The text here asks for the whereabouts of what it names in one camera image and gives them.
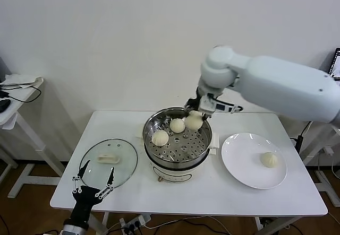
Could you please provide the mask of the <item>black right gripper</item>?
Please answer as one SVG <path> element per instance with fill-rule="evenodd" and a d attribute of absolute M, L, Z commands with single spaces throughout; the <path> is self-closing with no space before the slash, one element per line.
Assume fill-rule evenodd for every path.
<path fill-rule="evenodd" d="M 204 105 L 202 104 L 202 102 L 204 101 L 206 96 L 205 91 L 200 88 L 197 87 L 196 89 L 196 98 L 192 99 L 190 98 L 184 105 L 184 110 L 189 113 L 190 111 L 198 111 L 203 113 L 202 114 L 202 121 L 206 121 L 207 119 L 211 118 L 211 114 L 207 114 L 205 109 L 204 109 Z"/>

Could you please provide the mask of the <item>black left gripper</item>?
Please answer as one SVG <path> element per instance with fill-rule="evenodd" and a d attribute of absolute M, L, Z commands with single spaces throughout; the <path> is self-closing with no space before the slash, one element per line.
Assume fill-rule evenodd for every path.
<path fill-rule="evenodd" d="M 74 209 L 71 213 L 71 219 L 78 221 L 88 221 L 92 207 L 102 202 L 114 189 L 114 167 L 111 168 L 106 187 L 102 190 L 83 186 L 82 181 L 85 171 L 88 167 L 90 160 L 88 160 L 78 171 L 76 176 L 72 177 L 73 190 L 72 195 L 76 201 Z"/>

